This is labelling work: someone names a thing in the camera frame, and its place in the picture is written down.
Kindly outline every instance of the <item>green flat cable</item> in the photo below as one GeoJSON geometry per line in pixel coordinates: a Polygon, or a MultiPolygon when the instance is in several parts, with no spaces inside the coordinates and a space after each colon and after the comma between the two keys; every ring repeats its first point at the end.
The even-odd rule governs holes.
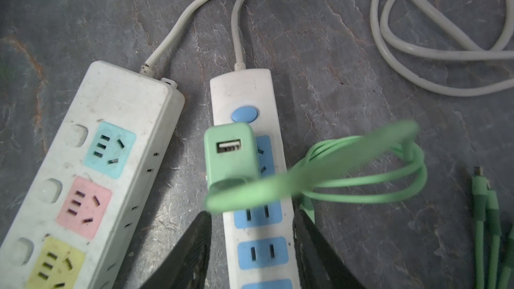
{"type": "Polygon", "coordinates": [[[507,285],[511,279],[512,268],[514,268],[514,226],[511,228],[511,233],[509,233],[507,253],[503,260],[502,273],[500,274],[500,280],[498,281],[498,289],[507,289],[507,285]]]}
{"type": "MultiPolygon", "coordinates": [[[[399,121],[371,132],[327,140],[314,145],[307,156],[289,172],[246,183],[209,189],[205,204],[212,213],[243,210],[294,196],[303,192],[313,199],[350,203],[387,203],[402,201],[421,191],[427,181],[427,168],[421,148],[414,143],[419,126],[411,120],[399,121]],[[408,164],[402,169],[371,177],[335,180],[357,170],[383,152],[391,150],[408,164]],[[355,186],[390,181],[417,173],[413,184],[404,190],[378,195],[334,196],[312,192],[313,187],[355,186]]],[[[303,207],[312,208],[304,201],[303,207]]]]}
{"type": "Polygon", "coordinates": [[[484,289],[484,221],[489,181],[482,175],[482,168],[475,168],[471,183],[475,220],[475,272],[477,274],[475,288],[484,289]]]}
{"type": "Polygon", "coordinates": [[[498,258],[500,255],[500,237],[502,228],[500,225],[500,206],[498,197],[493,190],[487,191],[487,224],[491,233],[491,253],[489,255],[489,274],[487,278],[487,289],[496,289],[498,276],[498,258]]]}

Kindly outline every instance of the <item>blue power button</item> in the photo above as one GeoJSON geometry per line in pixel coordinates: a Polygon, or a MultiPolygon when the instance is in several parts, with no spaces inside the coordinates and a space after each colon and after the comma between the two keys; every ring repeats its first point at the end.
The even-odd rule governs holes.
{"type": "Polygon", "coordinates": [[[236,123],[252,123],[257,118],[257,109],[252,106],[239,107],[232,113],[232,120],[236,123]]]}

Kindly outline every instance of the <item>power strip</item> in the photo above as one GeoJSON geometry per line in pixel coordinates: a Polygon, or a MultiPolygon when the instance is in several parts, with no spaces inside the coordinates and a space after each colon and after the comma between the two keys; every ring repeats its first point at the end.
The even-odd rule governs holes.
{"type": "Polygon", "coordinates": [[[91,64],[0,247],[1,288],[112,287],[184,105],[164,81],[91,64]]]}
{"type": "MultiPolygon", "coordinates": [[[[248,69],[210,81],[214,125],[249,123],[263,177],[286,172],[271,72],[248,69]]],[[[300,288],[291,198],[223,213],[232,289],[300,288]]]]}

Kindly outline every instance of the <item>green usb charger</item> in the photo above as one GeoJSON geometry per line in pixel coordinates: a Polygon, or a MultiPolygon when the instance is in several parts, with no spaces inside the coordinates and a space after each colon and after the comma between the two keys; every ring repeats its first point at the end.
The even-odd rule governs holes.
{"type": "Polygon", "coordinates": [[[254,131],[247,123],[210,127],[203,142],[209,194],[260,178],[254,131]]]}

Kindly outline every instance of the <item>black object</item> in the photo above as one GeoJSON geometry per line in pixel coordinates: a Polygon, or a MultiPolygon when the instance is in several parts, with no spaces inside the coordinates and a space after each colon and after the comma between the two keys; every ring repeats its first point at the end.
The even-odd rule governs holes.
{"type": "Polygon", "coordinates": [[[212,218],[200,212],[141,289],[203,289],[211,252],[212,218]]]}
{"type": "Polygon", "coordinates": [[[293,235],[303,289],[365,289],[302,210],[294,213],[293,235]]]}
{"type": "MultiPolygon", "coordinates": [[[[303,289],[365,289],[304,211],[296,210],[292,228],[303,289]]],[[[203,289],[211,234],[211,215],[202,211],[141,289],[203,289]]]]}

